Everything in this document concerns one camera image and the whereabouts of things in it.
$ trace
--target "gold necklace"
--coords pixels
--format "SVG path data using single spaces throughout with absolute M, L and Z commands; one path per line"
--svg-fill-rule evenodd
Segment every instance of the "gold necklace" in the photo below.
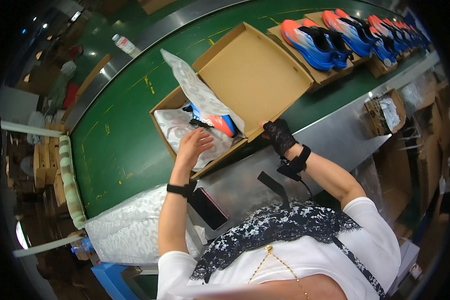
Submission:
M 305 289 L 303 288 L 303 285 L 300 283 L 299 278 L 297 277 L 297 275 L 295 275 L 295 273 L 292 271 L 292 269 L 290 269 L 290 267 L 283 262 L 280 258 L 276 257 L 275 254 L 272 253 L 272 250 L 274 248 L 270 245 L 265 246 L 265 250 L 267 251 L 267 255 L 265 255 L 265 258 L 260 262 L 260 264 L 258 265 L 258 268 L 255 270 L 255 272 L 253 272 L 252 277 L 250 277 L 248 283 L 250 283 L 253 279 L 253 277 L 257 274 L 258 270 L 262 267 L 262 265 L 264 264 L 264 261 L 267 259 L 267 257 L 269 257 L 270 255 L 275 257 L 277 259 L 277 261 L 281 262 L 282 265 L 284 265 L 290 272 L 292 272 L 293 276 L 295 277 L 296 281 L 298 282 L 298 284 L 300 285 L 300 287 L 302 288 L 303 294 L 306 296 L 306 300 L 310 300 L 307 292 L 305 291 Z

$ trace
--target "blue stool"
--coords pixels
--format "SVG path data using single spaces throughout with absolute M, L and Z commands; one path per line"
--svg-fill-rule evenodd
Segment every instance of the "blue stool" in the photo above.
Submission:
M 113 300 L 139 300 L 120 276 L 126 268 L 128 267 L 102 262 L 92 267 L 91 271 Z

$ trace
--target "black lace glove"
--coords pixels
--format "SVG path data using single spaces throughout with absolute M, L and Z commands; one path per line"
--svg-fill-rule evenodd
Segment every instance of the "black lace glove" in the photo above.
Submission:
M 275 152 L 283 157 L 285 152 L 293 145 L 298 144 L 298 141 L 293 137 L 292 132 L 288 128 L 287 121 L 280 118 L 275 122 L 267 122 L 263 125 L 265 133 L 269 136 L 271 145 Z

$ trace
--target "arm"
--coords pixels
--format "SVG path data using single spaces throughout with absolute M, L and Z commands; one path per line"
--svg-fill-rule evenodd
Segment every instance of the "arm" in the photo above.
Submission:
M 184 186 L 190 181 L 190 171 L 197 164 L 198 156 L 213 147 L 210 133 L 203 128 L 189 132 L 180 140 L 175 166 L 170 184 Z M 187 221 L 187 200 L 182 195 L 167 193 L 158 219 L 158 254 L 169 251 L 188 253 L 185 242 L 185 223 Z
M 269 138 L 275 151 L 289 161 L 299 157 L 303 146 L 293 137 L 288 124 L 283 119 L 262 122 L 265 138 Z M 306 172 L 324 190 L 340 202 L 342 209 L 353 199 L 366 197 L 360 183 L 342 167 L 315 153 L 306 160 Z
M 303 150 L 300 144 L 293 145 L 285 153 L 288 160 L 299 156 Z M 306 160 L 306 173 L 324 190 L 340 202 L 342 209 L 353 199 L 366 197 L 365 191 L 355 178 L 336 163 L 310 153 Z

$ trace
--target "foam padding roll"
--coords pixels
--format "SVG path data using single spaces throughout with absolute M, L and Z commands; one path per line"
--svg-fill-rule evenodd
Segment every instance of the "foam padding roll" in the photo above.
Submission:
M 65 191 L 66 206 L 73 220 L 73 225 L 80 230 L 85 225 L 85 210 L 78 191 L 75 170 L 72 161 L 72 141 L 70 137 L 62 135 L 58 143 L 60 172 L 62 174 L 63 190 Z

